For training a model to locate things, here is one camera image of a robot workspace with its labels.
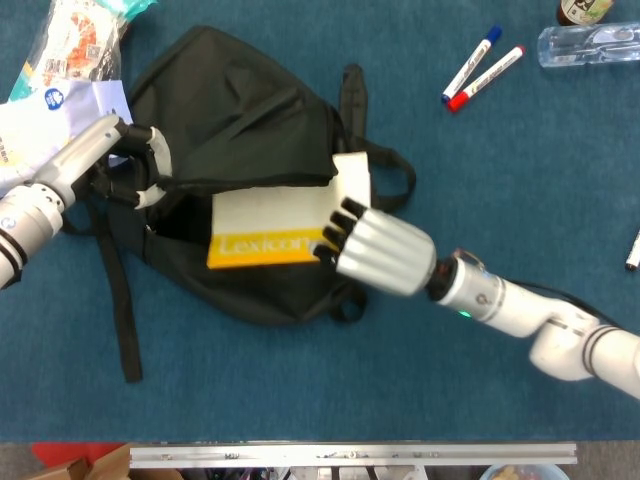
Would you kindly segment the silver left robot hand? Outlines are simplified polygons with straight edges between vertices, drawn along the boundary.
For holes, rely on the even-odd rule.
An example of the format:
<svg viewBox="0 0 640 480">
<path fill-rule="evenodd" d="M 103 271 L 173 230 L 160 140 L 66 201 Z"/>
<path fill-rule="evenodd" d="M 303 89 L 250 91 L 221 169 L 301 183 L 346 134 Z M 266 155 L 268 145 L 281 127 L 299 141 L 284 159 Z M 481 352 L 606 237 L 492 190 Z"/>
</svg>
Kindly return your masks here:
<svg viewBox="0 0 640 480">
<path fill-rule="evenodd" d="M 37 171 L 33 182 L 52 190 L 60 198 L 62 210 L 71 207 L 81 191 L 88 188 L 136 210 L 164 197 L 166 191 L 157 183 L 139 191 L 116 186 L 100 167 L 110 155 L 139 159 L 157 173 L 159 180 L 173 175 L 169 145 L 157 128 L 127 124 L 118 115 L 110 114 L 62 148 Z"/>
</svg>

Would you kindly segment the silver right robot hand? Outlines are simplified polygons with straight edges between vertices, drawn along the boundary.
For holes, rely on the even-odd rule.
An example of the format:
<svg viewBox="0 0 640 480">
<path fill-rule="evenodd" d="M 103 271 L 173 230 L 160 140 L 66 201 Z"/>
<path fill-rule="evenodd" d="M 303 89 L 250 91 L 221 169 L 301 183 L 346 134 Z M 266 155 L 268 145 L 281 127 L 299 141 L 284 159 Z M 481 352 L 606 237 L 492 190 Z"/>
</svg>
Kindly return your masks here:
<svg viewBox="0 0 640 480">
<path fill-rule="evenodd" d="M 437 251 L 419 228 L 346 197 L 330 216 L 312 254 L 348 278 L 378 290 L 412 296 L 431 279 Z"/>
</svg>

